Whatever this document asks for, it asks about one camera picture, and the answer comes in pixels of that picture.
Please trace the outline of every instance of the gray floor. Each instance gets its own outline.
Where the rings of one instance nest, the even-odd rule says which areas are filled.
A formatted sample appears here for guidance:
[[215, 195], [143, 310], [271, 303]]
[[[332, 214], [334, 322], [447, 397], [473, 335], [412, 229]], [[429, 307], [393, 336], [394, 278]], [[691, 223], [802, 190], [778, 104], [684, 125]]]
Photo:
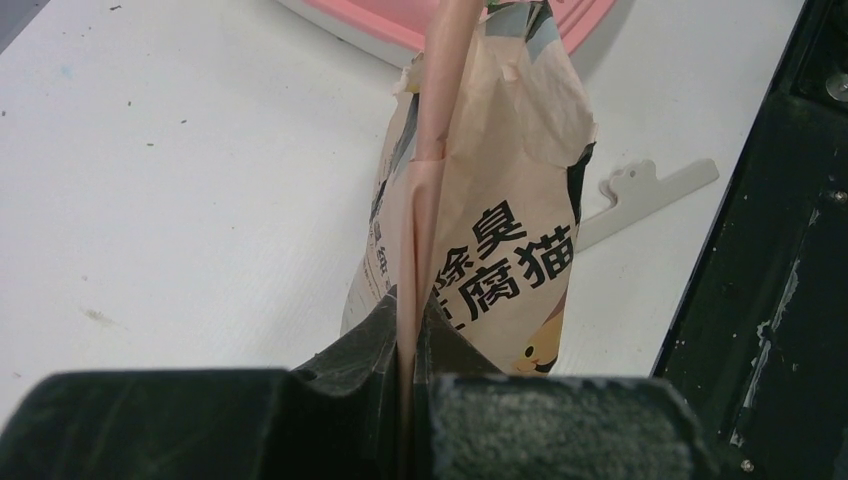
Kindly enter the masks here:
[[0, 53], [50, 0], [0, 0]]

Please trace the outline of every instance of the white table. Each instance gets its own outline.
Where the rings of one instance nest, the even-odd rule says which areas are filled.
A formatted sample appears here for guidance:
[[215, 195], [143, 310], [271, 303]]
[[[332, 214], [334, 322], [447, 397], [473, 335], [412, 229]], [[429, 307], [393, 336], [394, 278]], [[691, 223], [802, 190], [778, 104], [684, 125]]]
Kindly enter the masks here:
[[[578, 256], [555, 373], [651, 371], [801, 3], [619, 0], [574, 56], [586, 215], [634, 160], [722, 178]], [[52, 0], [0, 55], [0, 422], [55, 371], [335, 340], [397, 76], [273, 0]]]

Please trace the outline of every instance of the pink litter box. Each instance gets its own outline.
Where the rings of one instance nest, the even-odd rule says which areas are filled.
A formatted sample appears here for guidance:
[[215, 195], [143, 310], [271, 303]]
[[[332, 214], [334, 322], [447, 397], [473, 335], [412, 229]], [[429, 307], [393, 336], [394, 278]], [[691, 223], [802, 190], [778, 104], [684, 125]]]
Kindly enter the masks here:
[[[424, 47], [439, 0], [278, 0], [307, 20], [383, 60], [404, 67]], [[549, 0], [562, 42], [574, 52], [615, 0]]]

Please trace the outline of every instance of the pink plastic tray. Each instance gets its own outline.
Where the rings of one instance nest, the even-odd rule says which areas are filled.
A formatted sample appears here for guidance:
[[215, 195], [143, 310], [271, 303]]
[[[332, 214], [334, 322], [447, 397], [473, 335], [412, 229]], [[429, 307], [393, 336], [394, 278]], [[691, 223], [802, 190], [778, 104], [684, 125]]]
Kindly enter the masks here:
[[[438, 0], [303, 0], [313, 8], [387, 43], [417, 52]], [[549, 0], [568, 53], [574, 52], [615, 0]]]

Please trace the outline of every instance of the white plastic clip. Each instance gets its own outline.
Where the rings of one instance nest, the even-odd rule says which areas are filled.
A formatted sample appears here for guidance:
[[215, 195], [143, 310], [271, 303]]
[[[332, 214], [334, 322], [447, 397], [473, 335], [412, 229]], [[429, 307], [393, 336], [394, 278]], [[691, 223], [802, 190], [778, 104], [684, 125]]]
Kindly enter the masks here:
[[657, 166], [650, 160], [628, 165], [601, 185], [612, 207], [581, 222], [577, 251], [709, 185], [718, 176], [718, 168], [710, 159], [693, 162], [663, 180], [657, 179]]

